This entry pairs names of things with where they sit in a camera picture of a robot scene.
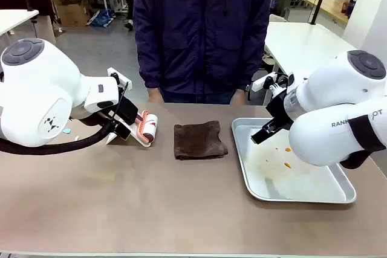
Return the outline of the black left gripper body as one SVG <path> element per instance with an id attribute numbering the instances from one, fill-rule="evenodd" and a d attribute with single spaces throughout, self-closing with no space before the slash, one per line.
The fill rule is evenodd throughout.
<path id="1" fill-rule="evenodd" d="M 132 125 L 138 116 L 138 108 L 132 101 L 123 98 L 119 104 L 119 117 L 127 124 Z"/>

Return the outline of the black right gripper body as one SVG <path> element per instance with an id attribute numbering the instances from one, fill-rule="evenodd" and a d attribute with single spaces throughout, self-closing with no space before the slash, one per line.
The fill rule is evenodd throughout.
<path id="1" fill-rule="evenodd" d="M 293 124 L 293 120 L 285 111 L 284 98 L 286 95 L 286 89 L 281 88 L 281 91 L 276 96 L 273 96 L 266 106 L 266 110 L 272 116 L 272 119 L 266 123 L 266 126 L 291 126 Z"/>

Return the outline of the pink-handled white lint roller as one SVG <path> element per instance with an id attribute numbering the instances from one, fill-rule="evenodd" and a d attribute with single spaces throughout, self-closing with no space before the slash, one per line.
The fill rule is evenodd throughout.
<path id="1" fill-rule="evenodd" d="M 145 144 L 151 144 L 155 140 L 158 117 L 144 110 L 141 114 L 137 114 L 135 123 L 137 125 L 136 136 L 139 140 Z"/>

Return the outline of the brown cloth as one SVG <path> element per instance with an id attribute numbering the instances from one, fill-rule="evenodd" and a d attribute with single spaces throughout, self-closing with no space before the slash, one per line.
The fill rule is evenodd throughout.
<path id="1" fill-rule="evenodd" d="M 220 140 L 219 121 L 174 125 L 174 156 L 177 160 L 210 160 L 228 154 Z"/>

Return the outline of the person's right forearm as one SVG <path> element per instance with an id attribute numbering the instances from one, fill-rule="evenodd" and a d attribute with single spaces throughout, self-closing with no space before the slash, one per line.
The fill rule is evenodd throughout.
<path id="1" fill-rule="evenodd" d="M 139 73 L 145 82 L 145 87 L 155 89 L 160 87 L 160 53 L 158 44 L 139 34 L 135 35 Z"/>

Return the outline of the person's left forearm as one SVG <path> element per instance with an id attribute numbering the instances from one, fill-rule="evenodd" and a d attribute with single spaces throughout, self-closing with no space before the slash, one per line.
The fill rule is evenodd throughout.
<path id="1" fill-rule="evenodd" d="M 238 90 L 246 91 L 246 87 L 251 84 L 254 73 L 261 66 L 264 47 L 265 36 L 250 36 L 243 42 L 236 87 Z"/>

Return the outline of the person's right hand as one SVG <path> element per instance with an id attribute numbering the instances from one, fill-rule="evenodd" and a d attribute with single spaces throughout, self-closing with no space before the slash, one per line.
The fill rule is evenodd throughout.
<path id="1" fill-rule="evenodd" d="M 164 99 L 158 88 L 148 88 L 148 102 L 163 103 Z"/>

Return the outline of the person's left hand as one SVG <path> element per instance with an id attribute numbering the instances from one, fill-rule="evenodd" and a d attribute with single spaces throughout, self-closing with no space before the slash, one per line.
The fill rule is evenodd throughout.
<path id="1" fill-rule="evenodd" d="M 230 100 L 230 105 L 245 105 L 246 92 L 242 89 L 237 89 Z"/>

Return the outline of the white folded roller stand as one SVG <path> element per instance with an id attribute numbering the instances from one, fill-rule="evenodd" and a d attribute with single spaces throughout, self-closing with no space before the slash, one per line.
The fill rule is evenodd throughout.
<path id="1" fill-rule="evenodd" d="M 112 144 L 114 141 L 118 141 L 118 140 L 122 140 L 122 141 L 128 141 L 130 139 L 134 139 L 136 140 L 138 143 L 140 143 L 143 147 L 150 147 L 151 144 L 145 144 L 143 143 L 141 140 L 139 140 L 139 138 L 136 136 L 136 131 L 137 131 L 137 125 L 136 123 L 132 124 L 132 125 L 127 125 L 125 122 L 119 120 L 119 124 L 118 125 L 125 125 L 130 131 L 131 131 L 131 134 L 130 136 L 126 139 L 126 140 L 123 140 L 121 139 L 120 137 L 117 136 L 117 128 L 115 128 L 113 130 L 113 132 L 111 132 L 109 135 L 108 135 L 108 139 L 106 141 L 106 144 Z"/>

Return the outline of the silver metal tray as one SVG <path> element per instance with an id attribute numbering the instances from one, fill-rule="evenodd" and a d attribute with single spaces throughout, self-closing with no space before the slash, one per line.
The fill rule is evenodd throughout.
<path id="1" fill-rule="evenodd" d="M 255 144 L 252 135 L 268 121 L 237 118 L 231 125 L 244 182 L 253 197 L 270 202 L 356 201 L 356 190 L 343 169 L 337 164 L 316 167 L 301 161 L 290 147 L 287 130 Z"/>

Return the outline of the blue jeans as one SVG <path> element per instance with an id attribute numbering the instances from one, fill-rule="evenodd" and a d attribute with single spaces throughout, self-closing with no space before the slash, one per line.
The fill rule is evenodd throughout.
<path id="1" fill-rule="evenodd" d="M 160 93 L 166 103 L 229 105 L 235 92 L 221 94 L 182 94 L 160 89 Z"/>

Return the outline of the blue plastic bag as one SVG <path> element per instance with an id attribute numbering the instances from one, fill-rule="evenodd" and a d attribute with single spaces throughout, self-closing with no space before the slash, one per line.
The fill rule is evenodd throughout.
<path id="1" fill-rule="evenodd" d="M 113 21 L 114 16 L 115 14 L 110 9 L 99 10 L 89 20 L 88 25 L 106 28 Z"/>

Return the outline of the navy jacket torso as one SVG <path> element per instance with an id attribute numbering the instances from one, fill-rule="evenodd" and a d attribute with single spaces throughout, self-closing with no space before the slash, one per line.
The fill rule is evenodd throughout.
<path id="1" fill-rule="evenodd" d="M 265 36 L 271 0 L 134 0 L 135 35 L 160 53 L 159 89 L 182 94 L 236 90 L 242 44 Z"/>

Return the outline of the cardboard box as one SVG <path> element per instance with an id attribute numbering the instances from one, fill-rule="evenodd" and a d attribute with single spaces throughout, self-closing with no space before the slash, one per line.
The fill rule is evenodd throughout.
<path id="1" fill-rule="evenodd" d="M 63 27 L 85 27 L 90 19 L 87 0 L 52 0 Z"/>

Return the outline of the small white table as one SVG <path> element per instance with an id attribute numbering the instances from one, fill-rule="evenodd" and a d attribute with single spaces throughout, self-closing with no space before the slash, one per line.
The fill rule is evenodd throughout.
<path id="1" fill-rule="evenodd" d="M 0 36 L 39 14 L 38 10 L 0 10 Z"/>

